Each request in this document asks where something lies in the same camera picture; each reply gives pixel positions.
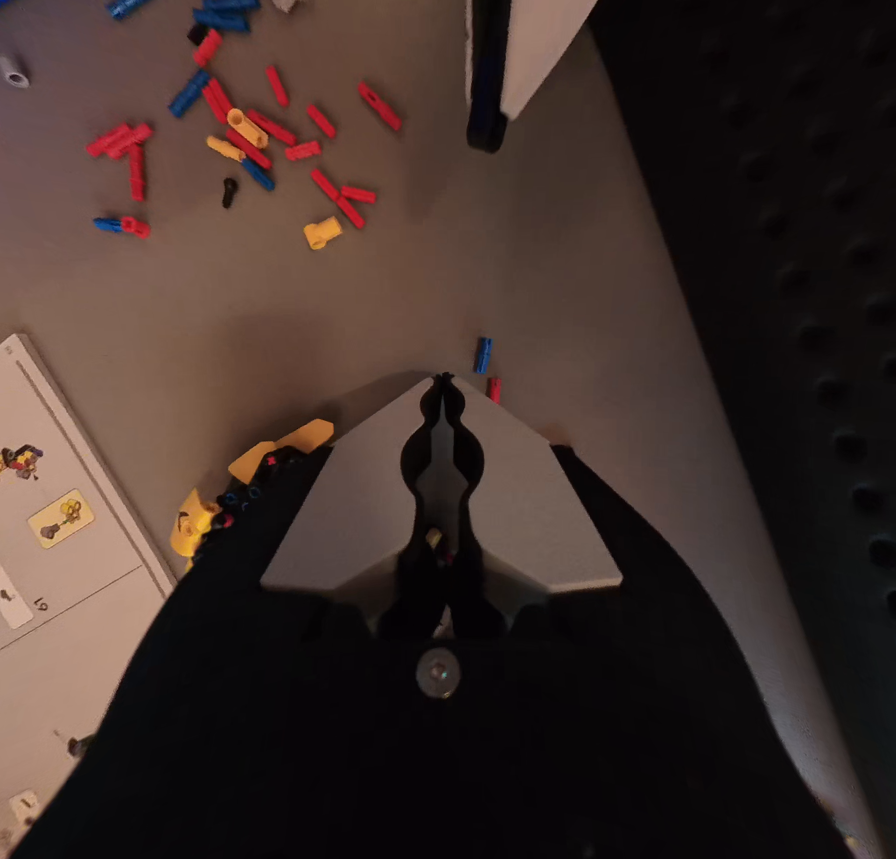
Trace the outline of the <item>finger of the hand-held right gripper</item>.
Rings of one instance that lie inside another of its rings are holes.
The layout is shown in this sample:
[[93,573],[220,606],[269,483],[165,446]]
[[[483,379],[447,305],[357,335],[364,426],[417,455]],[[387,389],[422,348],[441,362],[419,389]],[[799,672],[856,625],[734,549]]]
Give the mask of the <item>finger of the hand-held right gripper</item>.
[[466,140],[496,153],[599,0],[465,0]]

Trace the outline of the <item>dark dotted panel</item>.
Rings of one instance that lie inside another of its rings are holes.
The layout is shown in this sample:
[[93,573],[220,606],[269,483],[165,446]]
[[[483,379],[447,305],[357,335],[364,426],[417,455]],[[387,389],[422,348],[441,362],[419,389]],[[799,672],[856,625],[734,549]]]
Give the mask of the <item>dark dotted panel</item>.
[[590,23],[894,857],[895,0],[600,0]]

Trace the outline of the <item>building instruction book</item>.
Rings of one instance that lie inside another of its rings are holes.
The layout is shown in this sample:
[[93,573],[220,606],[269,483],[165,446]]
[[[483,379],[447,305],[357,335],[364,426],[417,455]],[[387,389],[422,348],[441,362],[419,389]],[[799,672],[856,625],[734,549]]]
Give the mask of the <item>building instruction book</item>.
[[1,445],[9,857],[84,755],[173,580],[23,334],[2,342]]

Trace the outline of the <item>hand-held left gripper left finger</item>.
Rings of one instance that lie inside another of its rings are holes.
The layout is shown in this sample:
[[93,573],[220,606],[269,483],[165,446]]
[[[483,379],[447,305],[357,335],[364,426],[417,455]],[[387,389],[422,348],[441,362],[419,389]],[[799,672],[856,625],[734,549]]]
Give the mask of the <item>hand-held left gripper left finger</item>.
[[330,450],[262,577],[274,593],[356,607],[368,626],[398,597],[399,558],[421,542],[438,471],[439,374],[401,394]]

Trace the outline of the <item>pile of red blue pins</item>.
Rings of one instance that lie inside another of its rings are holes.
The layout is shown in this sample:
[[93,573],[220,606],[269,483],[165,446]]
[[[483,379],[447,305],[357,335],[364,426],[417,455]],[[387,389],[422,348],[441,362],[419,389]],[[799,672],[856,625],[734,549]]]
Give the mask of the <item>pile of red blue pins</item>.
[[[112,0],[106,10],[116,21],[122,21],[150,0]],[[185,83],[168,104],[168,110],[177,119],[182,118],[203,97],[211,113],[221,126],[227,127],[226,137],[209,135],[206,146],[225,159],[238,163],[263,189],[272,193],[275,189],[270,171],[272,159],[266,155],[271,140],[281,144],[287,161],[296,162],[320,157],[322,146],[319,140],[300,141],[297,135],[269,116],[250,108],[246,111],[236,107],[216,77],[210,73],[210,65],[222,46],[224,33],[248,34],[248,15],[258,10],[261,0],[202,0],[201,6],[193,10],[194,26],[189,40],[195,45],[193,61],[196,72]],[[278,105],[287,109],[290,98],[275,65],[265,68],[265,77],[275,94]],[[361,81],[357,91],[366,106],[371,109],[395,133],[399,133],[402,120],[393,107],[367,82]],[[309,104],[307,115],[321,134],[335,140],[337,130],[319,106]],[[153,129],[146,123],[130,126],[122,123],[90,142],[85,150],[93,158],[127,159],[129,165],[130,197],[135,203],[145,201],[146,166],[144,145],[153,135]],[[328,198],[356,229],[365,226],[364,217],[356,204],[373,205],[377,194],[351,184],[337,187],[319,168],[311,171],[311,178],[318,189]],[[93,226],[112,234],[128,234],[140,239],[151,235],[151,226],[134,216],[96,216]]]

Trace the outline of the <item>toy brick car chassis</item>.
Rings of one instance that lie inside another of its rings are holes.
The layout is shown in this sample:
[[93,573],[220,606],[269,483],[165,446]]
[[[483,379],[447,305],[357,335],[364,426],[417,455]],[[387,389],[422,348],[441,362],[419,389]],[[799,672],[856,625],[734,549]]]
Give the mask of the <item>toy brick car chassis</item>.
[[334,424],[316,418],[278,440],[257,442],[228,467],[230,482],[213,500],[193,489],[182,502],[170,535],[172,549],[185,558],[188,572],[195,564],[203,542],[214,531],[231,528],[263,496],[264,487],[287,463],[298,461],[328,445]]

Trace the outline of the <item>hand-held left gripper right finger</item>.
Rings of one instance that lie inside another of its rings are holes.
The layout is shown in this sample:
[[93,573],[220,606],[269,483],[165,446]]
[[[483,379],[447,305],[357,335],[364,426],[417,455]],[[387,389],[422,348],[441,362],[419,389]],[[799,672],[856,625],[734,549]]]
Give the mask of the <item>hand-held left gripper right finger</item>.
[[446,381],[454,466],[466,481],[459,547],[502,612],[617,588],[619,570],[547,439],[464,380]]

